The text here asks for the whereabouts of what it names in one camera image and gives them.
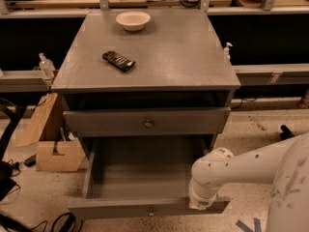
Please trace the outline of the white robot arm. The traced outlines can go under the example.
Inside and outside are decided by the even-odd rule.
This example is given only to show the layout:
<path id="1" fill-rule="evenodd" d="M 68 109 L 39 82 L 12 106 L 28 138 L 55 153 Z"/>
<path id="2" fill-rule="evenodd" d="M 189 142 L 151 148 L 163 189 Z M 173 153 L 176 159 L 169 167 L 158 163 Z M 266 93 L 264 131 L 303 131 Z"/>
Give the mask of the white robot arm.
<path id="1" fill-rule="evenodd" d="M 266 232 L 309 232 L 309 133 L 238 156 L 217 148 L 197 159 L 189 207 L 206 210 L 230 183 L 272 185 Z"/>

